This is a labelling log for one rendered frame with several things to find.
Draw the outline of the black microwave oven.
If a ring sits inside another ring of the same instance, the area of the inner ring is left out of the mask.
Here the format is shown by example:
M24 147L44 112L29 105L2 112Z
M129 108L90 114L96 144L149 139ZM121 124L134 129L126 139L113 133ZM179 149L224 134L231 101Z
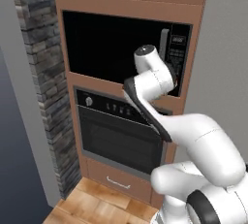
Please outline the black microwave oven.
M160 50L162 29L169 29L165 62L175 72L178 97L193 26L124 16L80 12L62 13L70 71L101 80L121 83L137 73L134 52L144 45Z

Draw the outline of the wooden drawer front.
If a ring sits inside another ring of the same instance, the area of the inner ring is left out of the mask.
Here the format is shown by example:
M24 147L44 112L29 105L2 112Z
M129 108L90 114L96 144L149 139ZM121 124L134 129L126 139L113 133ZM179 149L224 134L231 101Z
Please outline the wooden drawer front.
M150 203L151 185L148 181L136 176L132 176L111 166L102 164L93 159L87 160L89 177L103 185L118 190L126 195L136 198L145 203ZM106 177L124 185L131 185L130 189L122 188L118 185L108 182Z

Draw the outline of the wooden tall cabinet frame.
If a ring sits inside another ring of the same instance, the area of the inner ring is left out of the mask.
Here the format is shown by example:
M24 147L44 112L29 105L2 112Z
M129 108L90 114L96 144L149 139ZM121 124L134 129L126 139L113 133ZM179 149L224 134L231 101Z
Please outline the wooden tall cabinet frame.
M83 176L90 178L88 173L87 160L92 158L89 158L81 153L81 142L79 138L79 125L77 119L74 88L78 86L80 88L86 88L124 99L122 93L123 82L117 83L108 80L101 80L70 71L62 13L64 11L71 11L191 24L193 28L187 54L181 93L178 97L168 94L154 101L153 103L158 112L164 115L176 115L183 113L185 108L186 96L194 61L194 53L196 50L197 40L202 22L202 13L205 0L203 0L203 3L201 5L175 4L141 0L55 0L55 2L58 13L67 83L69 87L70 104L72 108L74 131L76 135L79 165ZM165 153L164 164L169 164L174 159L176 147L174 144L166 144L167 151ZM157 194L151 187L150 203L147 204L158 208L162 204L162 202L162 196Z

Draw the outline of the black built-in oven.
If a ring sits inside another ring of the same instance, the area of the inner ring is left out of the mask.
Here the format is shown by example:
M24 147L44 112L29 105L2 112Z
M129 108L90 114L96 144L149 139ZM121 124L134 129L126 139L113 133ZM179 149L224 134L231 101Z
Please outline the black built-in oven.
M146 180L165 163L167 144L124 99L78 86L74 94L83 155Z

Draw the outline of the black oven door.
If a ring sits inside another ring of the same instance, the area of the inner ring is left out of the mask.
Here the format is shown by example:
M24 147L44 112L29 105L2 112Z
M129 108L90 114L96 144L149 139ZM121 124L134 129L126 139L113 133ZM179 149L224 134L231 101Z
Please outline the black oven door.
M85 107L78 114L84 150L148 175L160 165L163 142L151 127Z

